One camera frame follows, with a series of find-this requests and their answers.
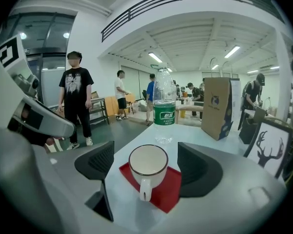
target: picture frame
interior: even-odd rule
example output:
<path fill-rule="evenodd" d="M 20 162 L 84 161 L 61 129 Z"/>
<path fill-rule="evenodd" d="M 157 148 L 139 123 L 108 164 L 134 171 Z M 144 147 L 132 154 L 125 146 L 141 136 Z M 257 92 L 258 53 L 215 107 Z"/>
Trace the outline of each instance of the picture frame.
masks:
<path fill-rule="evenodd" d="M 279 178 L 290 150 L 292 137 L 291 128 L 262 119 L 257 125 L 244 157 L 253 160 L 274 177 Z"/>

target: transparent water bottle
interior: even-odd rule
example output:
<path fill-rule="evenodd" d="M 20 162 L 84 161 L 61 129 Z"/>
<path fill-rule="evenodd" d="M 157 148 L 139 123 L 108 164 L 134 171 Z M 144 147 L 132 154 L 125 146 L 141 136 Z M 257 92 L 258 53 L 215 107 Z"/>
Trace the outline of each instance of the transparent water bottle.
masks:
<path fill-rule="evenodd" d="M 176 86 L 167 68 L 158 70 L 153 90 L 153 121 L 155 139 L 160 144 L 172 141 L 170 128 L 175 123 Z"/>

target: black shorts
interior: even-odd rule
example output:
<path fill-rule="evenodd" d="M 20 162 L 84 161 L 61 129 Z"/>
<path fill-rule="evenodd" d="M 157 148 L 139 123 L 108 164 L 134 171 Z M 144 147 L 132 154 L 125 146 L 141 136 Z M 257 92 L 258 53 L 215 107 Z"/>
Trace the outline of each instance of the black shorts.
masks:
<path fill-rule="evenodd" d="M 127 107 L 126 98 L 120 98 L 117 101 L 118 101 L 118 108 L 119 109 L 125 109 Z"/>

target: shoe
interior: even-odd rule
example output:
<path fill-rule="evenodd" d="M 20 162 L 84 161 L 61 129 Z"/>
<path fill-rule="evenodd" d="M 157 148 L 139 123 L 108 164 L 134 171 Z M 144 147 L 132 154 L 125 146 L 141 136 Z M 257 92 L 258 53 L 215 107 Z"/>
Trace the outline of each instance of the shoe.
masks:
<path fill-rule="evenodd" d="M 69 147 L 67 148 L 67 150 L 72 150 L 72 149 L 76 149 L 80 146 L 79 143 L 70 143 Z"/>
<path fill-rule="evenodd" d="M 91 137 L 86 138 L 86 144 L 87 144 L 87 146 L 92 146 L 93 145 Z"/>

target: deer antler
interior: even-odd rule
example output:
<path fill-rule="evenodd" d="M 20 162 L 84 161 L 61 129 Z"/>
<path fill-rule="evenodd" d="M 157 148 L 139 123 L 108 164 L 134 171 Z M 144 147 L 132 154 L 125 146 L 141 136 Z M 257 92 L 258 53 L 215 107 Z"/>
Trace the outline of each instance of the deer antler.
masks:
<path fill-rule="evenodd" d="M 263 156 L 264 155 L 264 151 L 265 151 L 265 148 L 266 147 L 264 147 L 264 149 L 262 149 L 261 147 L 260 147 L 260 143 L 262 142 L 262 141 L 264 141 L 265 139 L 264 139 L 264 136 L 265 136 L 265 133 L 266 133 L 267 131 L 264 131 L 264 132 L 261 132 L 260 134 L 259 134 L 259 137 L 258 137 L 258 140 L 257 140 L 257 142 L 256 142 L 256 146 L 259 148 L 259 150 L 260 150 L 260 152 L 259 151 L 257 151 L 257 156 L 260 158 L 261 156 Z"/>
<path fill-rule="evenodd" d="M 284 147 L 283 140 L 282 140 L 282 138 L 280 138 L 280 140 L 279 140 L 279 150 L 278 150 L 277 155 L 276 156 L 271 156 L 271 154 L 272 154 L 272 151 L 271 151 L 270 155 L 269 155 L 269 158 L 280 159 L 282 157 L 282 154 L 283 154 L 283 147 Z"/>

